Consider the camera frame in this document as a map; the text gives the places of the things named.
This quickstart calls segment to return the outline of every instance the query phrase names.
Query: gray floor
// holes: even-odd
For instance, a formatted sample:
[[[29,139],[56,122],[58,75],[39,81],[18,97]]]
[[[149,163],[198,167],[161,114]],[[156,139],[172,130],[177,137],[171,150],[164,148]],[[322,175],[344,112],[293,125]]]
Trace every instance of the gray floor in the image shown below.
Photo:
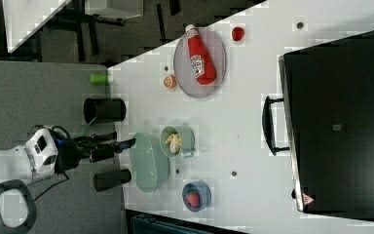
[[[85,124],[84,100],[109,97],[107,86],[90,83],[91,74],[105,72],[101,65],[0,61],[0,149],[25,144],[37,124],[61,125],[78,135]],[[113,124],[94,125],[88,134],[113,131]],[[82,160],[68,171],[69,181],[36,202],[38,218],[29,233],[126,233],[122,188],[97,193],[93,187],[94,174],[119,169],[117,158],[94,164]],[[60,179],[55,175],[28,188],[36,197]]]
[[[85,63],[117,63],[133,58],[162,45],[156,6],[161,4],[166,39],[184,34],[188,24],[206,26],[254,5],[251,0],[180,0],[181,12],[171,16],[168,0],[144,0],[144,15],[127,19],[124,26],[96,24],[99,54],[91,55],[88,26],[83,24],[86,47]],[[41,32],[43,61],[79,62],[76,36],[73,32]]]

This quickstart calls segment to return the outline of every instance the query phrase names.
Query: white plate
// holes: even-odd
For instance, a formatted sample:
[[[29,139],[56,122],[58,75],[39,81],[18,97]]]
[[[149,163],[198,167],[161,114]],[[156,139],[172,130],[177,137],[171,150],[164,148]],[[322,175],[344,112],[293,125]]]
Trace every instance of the white plate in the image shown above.
[[[197,82],[190,62],[186,34],[180,39],[175,49],[174,73],[178,85],[186,95],[193,98],[205,98],[214,93],[224,79],[224,74],[226,73],[226,53],[220,38],[214,32],[208,31],[203,27],[198,27],[197,29],[214,63],[216,72],[214,82],[209,85],[200,85]]]

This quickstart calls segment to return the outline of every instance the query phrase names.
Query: red fruit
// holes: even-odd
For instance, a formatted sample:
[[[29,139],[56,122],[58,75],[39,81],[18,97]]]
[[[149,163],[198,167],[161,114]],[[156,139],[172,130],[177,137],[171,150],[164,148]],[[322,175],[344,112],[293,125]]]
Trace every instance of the red fruit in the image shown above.
[[[232,37],[234,41],[240,41],[244,37],[244,29],[241,27],[235,27],[232,31]]]
[[[189,192],[186,195],[186,199],[192,207],[197,207],[200,204],[200,195],[197,191]]]

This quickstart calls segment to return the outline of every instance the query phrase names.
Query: red ketchup bottle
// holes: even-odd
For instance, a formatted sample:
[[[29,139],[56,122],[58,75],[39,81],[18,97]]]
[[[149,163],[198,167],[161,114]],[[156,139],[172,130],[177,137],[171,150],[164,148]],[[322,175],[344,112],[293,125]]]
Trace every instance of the red ketchup bottle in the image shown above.
[[[199,84],[208,85],[215,80],[215,68],[199,32],[192,24],[186,26],[191,66]]]

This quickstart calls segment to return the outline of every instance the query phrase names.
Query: white cap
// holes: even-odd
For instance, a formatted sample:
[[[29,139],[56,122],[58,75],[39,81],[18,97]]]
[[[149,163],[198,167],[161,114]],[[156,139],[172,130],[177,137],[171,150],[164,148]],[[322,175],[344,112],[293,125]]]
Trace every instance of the white cap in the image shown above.
[[[187,25],[186,26],[186,31],[188,31],[190,29],[193,29],[193,28],[196,28],[193,24]]]

